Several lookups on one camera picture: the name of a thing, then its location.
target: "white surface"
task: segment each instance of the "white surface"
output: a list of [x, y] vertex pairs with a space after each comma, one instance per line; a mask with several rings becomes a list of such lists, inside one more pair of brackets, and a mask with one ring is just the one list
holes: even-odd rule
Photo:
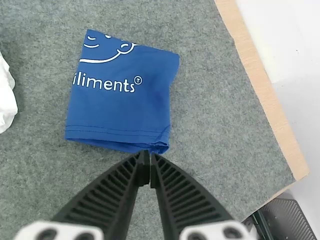
[[9, 72], [9, 65], [0, 52], [0, 134], [7, 130], [18, 113], [16, 98], [12, 89], [15, 80]]
[[20, 229], [14, 240], [36, 240], [46, 230], [56, 231], [54, 240], [74, 240], [81, 234], [91, 234], [94, 240], [104, 240], [104, 234], [95, 226], [61, 223], [54, 221], [35, 221]]
[[320, 239], [320, 0], [237, 0], [310, 168], [290, 192]]
[[[233, 229], [240, 234], [240, 237], [231, 238], [225, 235], [227, 229]], [[192, 234], [200, 234], [202, 237], [190, 237]], [[247, 228], [240, 222], [229, 220], [229, 221], [219, 221], [201, 225], [187, 226], [183, 229], [179, 236], [180, 240], [189, 239], [206, 239], [206, 240], [256, 240], [250, 236]]]

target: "blue t-shirt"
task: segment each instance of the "blue t-shirt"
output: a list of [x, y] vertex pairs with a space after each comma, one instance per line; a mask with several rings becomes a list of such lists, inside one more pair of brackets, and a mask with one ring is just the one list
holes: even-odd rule
[[134, 153], [169, 148], [169, 86], [179, 55], [88, 30], [72, 82], [65, 138]]

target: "gray carpet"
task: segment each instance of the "gray carpet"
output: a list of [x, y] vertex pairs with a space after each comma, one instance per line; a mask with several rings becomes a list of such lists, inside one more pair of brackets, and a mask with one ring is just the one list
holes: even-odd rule
[[[88, 28], [180, 55], [165, 157], [236, 219], [294, 181], [213, 0], [1, 0], [0, 23], [19, 108], [0, 135], [0, 239], [49, 219], [128, 155], [64, 140]], [[148, 187], [138, 192], [127, 239], [163, 239]]]

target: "wooden surface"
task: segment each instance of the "wooden surface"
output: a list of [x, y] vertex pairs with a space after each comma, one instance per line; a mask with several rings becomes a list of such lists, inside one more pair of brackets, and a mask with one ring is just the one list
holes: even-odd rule
[[[225, 26], [234, 39], [242, 64], [259, 98], [275, 138], [294, 178], [298, 181], [308, 175], [307, 163], [265, 72], [236, 0], [215, 0], [215, 3]], [[279, 191], [271, 199], [284, 192], [288, 187]]]

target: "printed logo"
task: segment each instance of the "printed logo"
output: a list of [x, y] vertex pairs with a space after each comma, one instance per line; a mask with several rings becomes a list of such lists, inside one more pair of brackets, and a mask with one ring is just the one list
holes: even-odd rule
[[111, 36], [105, 35], [101, 32], [90, 31], [89, 34], [86, 36], [83, 46], [90, 49], [91, 54], [85, 54], [88, 55], [88, 58], [81, 58], [81, 63], [108, 63], [115, 60], [120, 55], [127, 55], [131, 53], [136, 46], [139, 46], [139, 44], [112, 38]]
[[89, 77], [85, 72], [82, 73], [79, 71], [78, 73], [75, 73], [72, 84], [85, 88], [98, 88], [100, 90], [104, 89], [107, 91], [134, 93], [136, 91], [135, 85], [142, 84], [142, 81], [141, 76], [135, 76], [133, 83], [129, 83], [128, 79], [124, 79], [123, 82], [100, 80], [95, 79], [94, 77]]

